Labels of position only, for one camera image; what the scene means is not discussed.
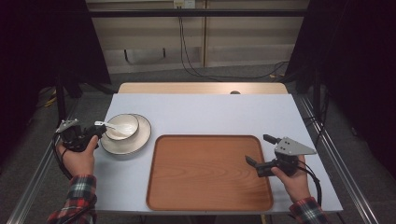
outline white table surface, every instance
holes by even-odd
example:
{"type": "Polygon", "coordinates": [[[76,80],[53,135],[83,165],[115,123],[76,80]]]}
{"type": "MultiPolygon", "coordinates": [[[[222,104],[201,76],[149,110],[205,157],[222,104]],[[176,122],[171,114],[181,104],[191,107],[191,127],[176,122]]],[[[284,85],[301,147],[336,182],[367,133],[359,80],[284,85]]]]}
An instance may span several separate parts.
{"type": "MultiPolygon", "coordinates": [[[[151,124],[148,142],[136,153],[116,156],[101,147],[94,152],[98,181],[96,195],[99,212],[126,212],[150,215],[226,215],[274,214],[289,212],[291,201],[277,177],[269,177],[274,206],[262,212],[152,211],[146,205],[149,172],[156,139],[164,134],[245,134],[262,143],[266,161],[275,157],[274,145],[262,140],[267,133],[290,137],[314,147],[300,113],[289,94],[133,94],[113,96],[105,121],[118,114],[139,114],[151,124]]],[[[305,156],[322,187],[322,208],[326,212],[343,208],[332,183],[317,155],[305,156]]],[[[316,198],[317,190],[310,177],[309,188],[316,198]]]]}

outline dark background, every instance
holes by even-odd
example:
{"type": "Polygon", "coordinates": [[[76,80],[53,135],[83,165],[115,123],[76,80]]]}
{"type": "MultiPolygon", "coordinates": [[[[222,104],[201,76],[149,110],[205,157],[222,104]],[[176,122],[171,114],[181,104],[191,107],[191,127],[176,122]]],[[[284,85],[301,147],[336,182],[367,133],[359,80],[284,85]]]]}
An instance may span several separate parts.
{"type": "Polygon", "coordinates": [[[325,84],[372,153],[396,177],[396,2],[312,0],[287,76],[325,84]]]}
{"type": "Polygon", "coordinates": [[[54,86],[59,74],[76,97],[80,77],[110,82],[91,18],[71,11],[88,11],[85,1],[4,1],[0,7],[0,164],[33,115],[38,93],[54,86]]]}

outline tray rim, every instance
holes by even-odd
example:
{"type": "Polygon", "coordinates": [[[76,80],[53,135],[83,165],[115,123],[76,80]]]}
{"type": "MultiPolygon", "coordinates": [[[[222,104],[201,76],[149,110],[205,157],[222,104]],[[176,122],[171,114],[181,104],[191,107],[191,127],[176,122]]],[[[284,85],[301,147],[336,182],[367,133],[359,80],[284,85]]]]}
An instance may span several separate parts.
{"type": "MultiPolygon", "coordinates": [[[[150,172],[149,172],[149,177],[148,177],[148,189],[147,189],[147,194],[146,194],[146,205],[149,209],[154,210],[154,211],[221,211],[221,212],[232,212],[232,211],[242,211],[242,212],[256,212],[256,211],[268,211],[269,209],[271,209],[274,206],[274,196],[272,193],[272,188],[271,188],[271,184],[269,181],[268,176],[266,177],[262,177],[266,179],[266,186],[268,188],[268,192],[269,192],[269,203],[268,203],[268,207],[264,210],[260,209],[260,210],[233,210],[233,209],[229,209],[229,210],[216,210],[216,209],[211,209],[211,210],[202,210],[202,209],[184,209],[184,210],[175,210],[175,209],[163,209],[163,208],[155,208],[155,206],[152,206],[149,203],[149,192],[151,189],[151,176],[153,173],[153,166],[154,166],[154,160],[155,160],[155,156],[156,156],[156,148],[157,148],[157,144],[159,141],[161,141],[162,139],[166,138],[166,137],[248,137],[248,138],[252,138],[254,141],[257,142],[260,151],[262,152],[262,144],[259,140],[259,138],[257,138],[255,135],[253,134],[163,134],[160,135],[156,141],[155,141],[155,145],[154,145],[154,151],[153,151],[153,155],[152,155],[152,161],[151,161],[151,165],[150,165],[150,172]]],[[[260,153],[260,159],[262,161],[264,161],[264,156],[263,153],[260,153]]]]}

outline white spoon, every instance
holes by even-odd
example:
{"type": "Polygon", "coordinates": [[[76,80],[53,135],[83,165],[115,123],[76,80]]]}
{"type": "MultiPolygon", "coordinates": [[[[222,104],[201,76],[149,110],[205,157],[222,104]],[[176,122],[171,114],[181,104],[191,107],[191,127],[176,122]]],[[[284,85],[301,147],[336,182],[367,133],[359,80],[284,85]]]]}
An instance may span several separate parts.
{"type": "Polygon", "coordinates": [[[103,121],[96,121],[95,125],[106,125],[106,127],[111,128],[116,130],[119,133],[125,134],[125,135],[132,135],[134,132],[136,132],[137,127],[132,125],[132,124],[111,124],[103,121]]]}

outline finger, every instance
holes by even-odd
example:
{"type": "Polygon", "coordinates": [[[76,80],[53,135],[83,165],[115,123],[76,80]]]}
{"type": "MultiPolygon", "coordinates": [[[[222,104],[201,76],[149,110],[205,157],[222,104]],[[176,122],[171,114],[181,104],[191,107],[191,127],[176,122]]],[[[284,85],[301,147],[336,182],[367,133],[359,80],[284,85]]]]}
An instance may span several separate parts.
{"type": "Polygon", "coordinates": [[[93,153],[93,151],[96,148],[96,145],[98,144],[98,140],[99,140],[98,136],[94,135],[91,138],[90,143],[87,145],[87,148],[85,149],[85,151],[87,151],[88,153],[93,153]]]}
{"type": "Polygon", "coordinates": [[[283,183],[287,180],[288,176],[277,167],[271,168],[272,173],[277,176],[283,183]]]}
{"type": "Polygon", "coordinates": [[[298,162],[299,163],[298,165],[300,167],[302,167],[302,168],[305,168],[305,156],[304,155],[299,155],[298,156],[298,160],[301,161],[301,162],[298,162]]]}
{"type": "Polygon", "coordinates": [[[56,149],[59,152],[59,154],[62,155],[66,150],[66,147],[64,147],[64,143],[62,141],[59,141],[59,143],[56,145],[56,149]]]}

